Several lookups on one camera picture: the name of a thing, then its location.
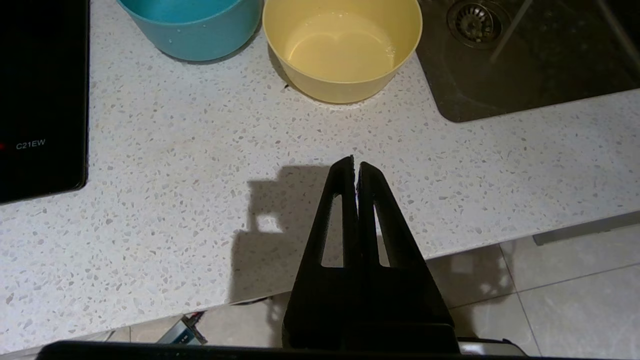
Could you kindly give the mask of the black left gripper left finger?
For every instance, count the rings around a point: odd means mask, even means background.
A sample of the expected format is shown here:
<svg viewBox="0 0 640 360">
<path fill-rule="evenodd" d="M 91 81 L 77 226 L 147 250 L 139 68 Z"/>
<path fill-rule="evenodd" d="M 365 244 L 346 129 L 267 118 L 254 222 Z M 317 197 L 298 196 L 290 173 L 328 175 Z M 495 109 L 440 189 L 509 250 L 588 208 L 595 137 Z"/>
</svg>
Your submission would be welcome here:
<svg viewBox="0 0 640 360">
<path fill-rule="evenodd" d="M 335 198 L 341 197 L 340 268 L 322 265 Z M 289 349 L 338 350 L 346 324 L 361 296 L 362 252 L 355 194 L 355 161 L 347 156 L 330 166 L 310 235 L 282 323 L 282 344 Z"/>
</svg>

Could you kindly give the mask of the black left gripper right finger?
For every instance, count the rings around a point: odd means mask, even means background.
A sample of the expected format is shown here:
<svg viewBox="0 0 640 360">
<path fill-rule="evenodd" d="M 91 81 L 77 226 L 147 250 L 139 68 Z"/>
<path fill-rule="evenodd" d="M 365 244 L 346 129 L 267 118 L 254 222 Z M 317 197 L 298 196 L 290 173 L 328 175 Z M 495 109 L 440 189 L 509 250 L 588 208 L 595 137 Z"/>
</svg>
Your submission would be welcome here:
<svg viewBox="0 0 640 360">
<path fill-rule="evenodd" d="M 455 324 L 384 174 L 358 176 L 362 306 L 357 346 L 367 351 L 458 351 Z"/>
</svg>

